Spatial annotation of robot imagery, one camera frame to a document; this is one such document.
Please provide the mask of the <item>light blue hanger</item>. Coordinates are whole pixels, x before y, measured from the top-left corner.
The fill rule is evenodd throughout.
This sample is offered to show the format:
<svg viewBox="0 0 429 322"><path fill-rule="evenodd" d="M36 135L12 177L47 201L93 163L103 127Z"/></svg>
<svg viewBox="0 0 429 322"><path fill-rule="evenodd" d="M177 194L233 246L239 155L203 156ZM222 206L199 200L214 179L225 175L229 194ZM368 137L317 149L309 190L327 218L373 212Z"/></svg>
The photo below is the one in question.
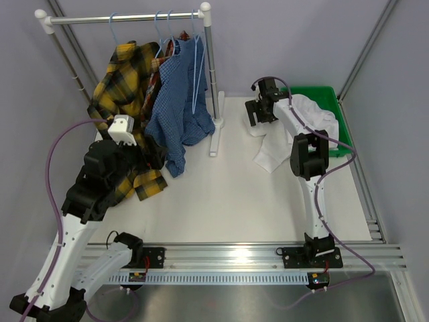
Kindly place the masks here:
<svg viewBox="0 0 429 322"><path fill-rule="evenodd" d="M196 32L195 22L197 12L192 10L191 24L192 24L192 35L194 40L194 68L193 68L193 87L192 87L192 114L194 115L196 112L196 104L200 86L200 79L202 74L202 63L198 64L198 45L201 40L202 34L200 32Z"/></svg>

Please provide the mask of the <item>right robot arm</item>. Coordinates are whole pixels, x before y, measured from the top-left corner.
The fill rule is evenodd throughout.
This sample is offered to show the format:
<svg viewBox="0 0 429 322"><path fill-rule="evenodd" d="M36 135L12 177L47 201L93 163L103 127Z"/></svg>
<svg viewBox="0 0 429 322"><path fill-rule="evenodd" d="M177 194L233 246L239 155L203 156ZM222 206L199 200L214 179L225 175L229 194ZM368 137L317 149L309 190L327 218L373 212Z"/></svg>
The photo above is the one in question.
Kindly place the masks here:
<svg viewBox="0 0 429 322"><path fill-rule="evenodd" d="M255 99L245 103L251 126L279 120L293 137L290 168L298 178L306 211L307 228L304 245L282 248L285 268L324 268L334 255L335 243L326 228L323 176L329 165L329 138L298 111L298 103L290 91L281 91L277 77L261 77L253 82Z"/></svg>

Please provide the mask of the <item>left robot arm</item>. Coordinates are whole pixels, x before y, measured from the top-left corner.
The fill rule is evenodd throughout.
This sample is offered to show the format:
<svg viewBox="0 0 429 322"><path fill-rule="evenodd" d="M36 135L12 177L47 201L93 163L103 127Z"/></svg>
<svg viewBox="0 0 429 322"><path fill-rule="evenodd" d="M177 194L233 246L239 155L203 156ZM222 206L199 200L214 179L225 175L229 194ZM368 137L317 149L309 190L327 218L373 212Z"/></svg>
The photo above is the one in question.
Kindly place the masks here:
<svg viewBox="0 0 429 322"><path fill-rule="evenodd" d="M89 240L113 206L119 184L143 163L136 145L112 140L90 145L76 182L58 210L57 240L32 286L12 298L11 310L36 321L80 321L88 302L120 269L139 271L127 283L137 290L147 281L149 270L164 267L164 248L145 247L142 239L123 232L86 270L76 271Z"/></svg>

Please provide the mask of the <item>white shirt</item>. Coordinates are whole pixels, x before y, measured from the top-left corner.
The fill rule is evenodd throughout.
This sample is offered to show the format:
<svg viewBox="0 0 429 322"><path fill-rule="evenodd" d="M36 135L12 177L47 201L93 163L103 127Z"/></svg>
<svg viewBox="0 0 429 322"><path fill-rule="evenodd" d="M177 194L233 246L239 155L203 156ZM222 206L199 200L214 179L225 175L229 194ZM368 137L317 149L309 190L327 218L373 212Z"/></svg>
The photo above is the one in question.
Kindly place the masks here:
<svg viewBox="0 0 429 322"><path fill-rule="evenodd" d="M283 102L284 100L281 99L273 104L273 114L277 120L272 123L258 123L251 127L248 115L243 116L243 122L249 134L253 137L263 138L253 161L269 173L272 173L291 156L295 136L317 130L301 119L299 114L294 111L292 103L288 103L288 107L282 107ZM330 142L336 142L336 140L330 138L328 146Z"/></svg>

